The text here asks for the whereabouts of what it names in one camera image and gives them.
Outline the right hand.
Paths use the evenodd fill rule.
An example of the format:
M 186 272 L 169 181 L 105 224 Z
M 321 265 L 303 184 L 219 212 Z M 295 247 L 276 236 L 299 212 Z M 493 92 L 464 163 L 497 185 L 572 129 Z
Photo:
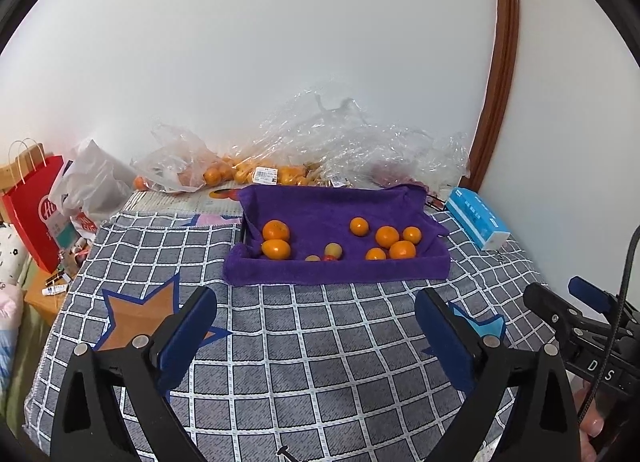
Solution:
M 580 378 L 575 378 L 574 382 L 580 383 L 579 386 L 576 386 L 576 390 L 573 394 L 574 404 L 576 408 L 579 409 L 582 405 L 582 401 L 585 400 L 588 394 L 590 384 Z M 597 461 L 597 453 L 590 444 L 590 440 L 597 437 L 602 432 L 603 426 L 604 419 L 597 410 L 596 404 L 591 402 L 585 417 L 579 425 L 580 458 L 582 459 L 582 462 Z

